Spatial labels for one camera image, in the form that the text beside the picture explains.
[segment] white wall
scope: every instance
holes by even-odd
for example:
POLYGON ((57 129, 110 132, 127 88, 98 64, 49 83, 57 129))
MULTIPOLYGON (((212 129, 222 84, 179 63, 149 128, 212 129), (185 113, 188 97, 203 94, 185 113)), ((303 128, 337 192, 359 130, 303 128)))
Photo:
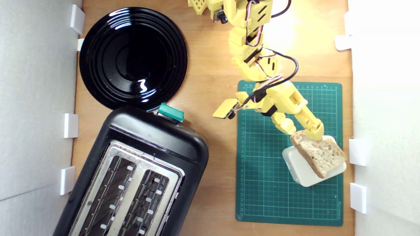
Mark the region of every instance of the white wall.
POLYGON ((68 196, 60 170, 73 140, 78 35, 69 27, 81 0, 0 0, 0 235, 50 235, 68 196))
POLYGON ((420 235, 420 14, 418 1, 349 0, 354 138, 368 143, 367 214, 356 236, 420 235))

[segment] small white dish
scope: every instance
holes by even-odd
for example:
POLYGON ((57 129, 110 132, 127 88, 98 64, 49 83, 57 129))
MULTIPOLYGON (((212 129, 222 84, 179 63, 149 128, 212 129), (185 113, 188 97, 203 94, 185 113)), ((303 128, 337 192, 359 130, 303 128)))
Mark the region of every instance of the small white dish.
MULTIPOLYGON (((323 137, 332 139, 335 142, 335 139, 331 136, 323 137)), ((314 184, 320 183, 324 180, 341 174, 347 168, 346 162, 343 162, 341 166, 337 166, 333 170, 329 171, 325 178, 319 178, 309 166, 305 158, 297 151, 294 146, 283 150, 283 159, 286 162, 287 168, 289 169, 293 180, 304 187, 310 187, 314 184)))

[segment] wooden surface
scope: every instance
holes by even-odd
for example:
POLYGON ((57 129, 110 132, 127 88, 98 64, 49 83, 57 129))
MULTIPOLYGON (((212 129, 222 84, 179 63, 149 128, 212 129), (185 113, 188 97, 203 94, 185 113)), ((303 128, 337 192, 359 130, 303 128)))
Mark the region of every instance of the wooden surface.
MULTIPOLYGON (((276 0, 275 9, 285 0, 276 0)), ((181 29, 188 46, 189 65, 182 87, 168 104, 185 112, 191 126, 207 142, 210 157, 180 235, 354 235, 354 210, 349 205, 353 166, 344 173, 344 225, 342 227, 246 223, 235 220, 236 120, 212 117, 213 111, 234 97, 241 79, 228 52, 230 24, 213 24, 209 12, 202 16, 187 7, 187 0, 84 0, 85 30, 107 13, 123 7, 142 6, 162 12, 181 29)), ((343 84, 344 150, 352 137, 352 70, 349 51, 337 52, 334 37, 344 34, 345 0, 293 0, 289 11, 264 27, 265 46, 295 57, 300 70, 293 81, 343 84)), ((283 63, 284 74, 293 63, 283 63)), ((85 162, 99 129, 110 110, 98 103, 77 76, 76 113, 80 115, 79 138, 74 141, 76 174, 85 162)))

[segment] cutting mat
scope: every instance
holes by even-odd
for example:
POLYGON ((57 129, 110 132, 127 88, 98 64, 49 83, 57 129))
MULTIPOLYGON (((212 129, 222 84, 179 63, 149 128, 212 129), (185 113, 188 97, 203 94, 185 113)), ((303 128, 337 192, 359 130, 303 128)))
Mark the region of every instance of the cutting mat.
MULTIPOLYGON (((342 86, 294 82, 309 109, 320 118, 325 135, 343 148, 342 86)), ((252 92, 254 83, 240 81, 238 91, 252 92)), ((303 127, 292 115, 297 130, 303 127)), ((299 225, 343 225, 343 174, 305 188, 293 181, 282 151, 289 136, 270 117, 253 110, 238 112, 236 219, 299 225)))

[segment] robotic arm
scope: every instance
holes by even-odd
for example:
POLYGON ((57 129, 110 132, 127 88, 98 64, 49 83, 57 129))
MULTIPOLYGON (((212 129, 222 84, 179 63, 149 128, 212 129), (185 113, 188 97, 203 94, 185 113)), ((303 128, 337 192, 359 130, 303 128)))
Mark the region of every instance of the robotic arm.
POLYGON ((252 94, 237 92, 236 98, 225 100, 213 116, 232 119, 239 109, 254 109, 270 116, 280 131, 293 134, 296 127, 285 113, 292 114, 310 138, 322 139, 323 123, 312 114, 308 101, 289 81, 297 72, 297 61, 262 46, 263 27, 271 19, 273 0, 188 0, 188 4, 197 14, 209 8, 214 22, 230 22, 234 26, 228 40, 232 63, 245 81, 256 82, 252 94), (280 74, 281 57, 296 64, 294 73, 287 78, 280 74))

